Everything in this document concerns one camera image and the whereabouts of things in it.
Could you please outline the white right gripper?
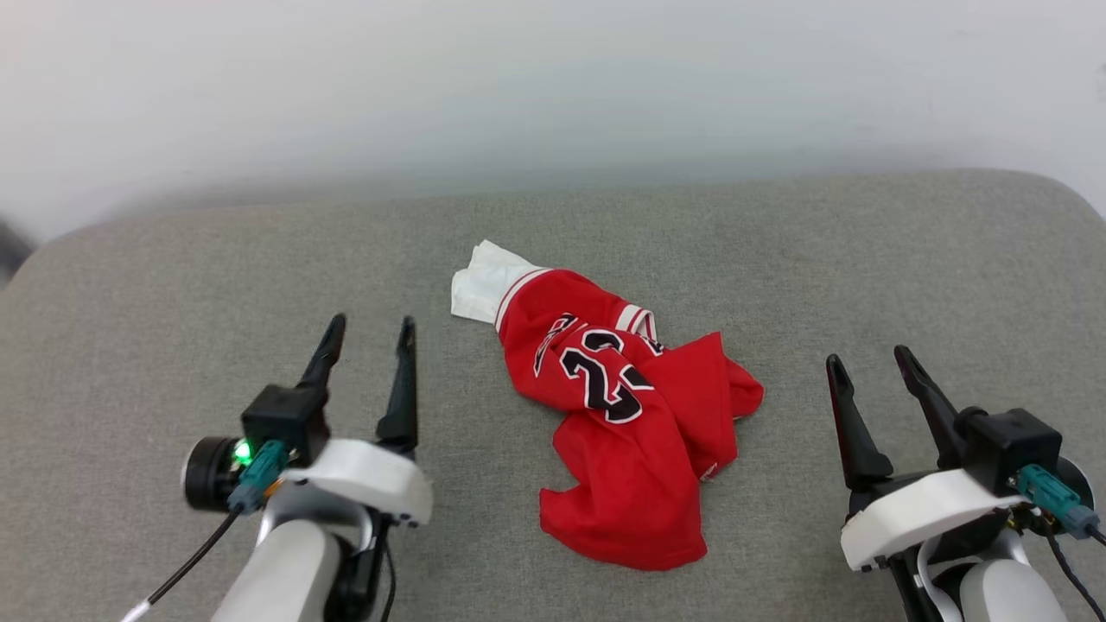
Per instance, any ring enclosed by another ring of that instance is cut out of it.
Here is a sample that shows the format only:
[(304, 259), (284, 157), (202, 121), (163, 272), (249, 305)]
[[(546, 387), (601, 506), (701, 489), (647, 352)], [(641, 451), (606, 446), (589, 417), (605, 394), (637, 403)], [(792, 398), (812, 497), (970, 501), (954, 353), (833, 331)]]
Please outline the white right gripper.
[[(876, 564), (952, 529), (1012, 505), (1027, 502), (1020, 493), (997, 496), (963, 467), (966, 440), (956, 429), (957, 412), (928, 371), (905, 344), (893, 348), (908, 392), (918, 401), (938, 450), (939, 471), (873, 501), (842, 527), (839, 545), (851, 570)], [(836, 354), (826, 357), (830, 401), (837, 433), (842, 476), (851, 493), (865, 493), (893, 477), (893, 463), (874, 445), (855, 404), (855, 386)]]

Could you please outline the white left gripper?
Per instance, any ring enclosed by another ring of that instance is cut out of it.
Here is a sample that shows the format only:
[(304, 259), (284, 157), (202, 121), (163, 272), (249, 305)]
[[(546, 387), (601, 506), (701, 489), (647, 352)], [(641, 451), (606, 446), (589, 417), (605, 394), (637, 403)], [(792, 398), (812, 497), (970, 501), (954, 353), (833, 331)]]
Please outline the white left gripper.
[[(328, 321), (298, 390), (327, 390), (340, 362), (347, 317)], [(404, 317), (396, 348), (397, 369), (385, 414), (377, 422), (376, 445), (367, 440), (328, 440), (315, 463), (282, 473), (279, 523), (305, 519), (327, 526), (359, 526), (368, 511), (399, 523), (430, 523), (432, 489), (415, 456), (419, 444), (417, 326)]]

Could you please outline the red basketball jersey white sleeves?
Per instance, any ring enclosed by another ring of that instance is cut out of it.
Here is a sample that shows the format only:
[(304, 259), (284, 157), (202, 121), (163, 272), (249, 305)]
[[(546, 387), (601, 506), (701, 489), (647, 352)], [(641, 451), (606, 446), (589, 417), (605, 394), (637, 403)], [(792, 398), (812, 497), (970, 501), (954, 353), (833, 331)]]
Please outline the red basketball jersey white sleeves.
[(648, 308), (489, 240), (453, 273), (451, 312), (494, 326), (518, 394), (563, 415), (552, 444), (575, 484), (540, 493), (546, 533), (644, 571), (707, 554), (700, 485), (735, 462), (735, 421), (764, 398), (721, 334), (664, 346)]

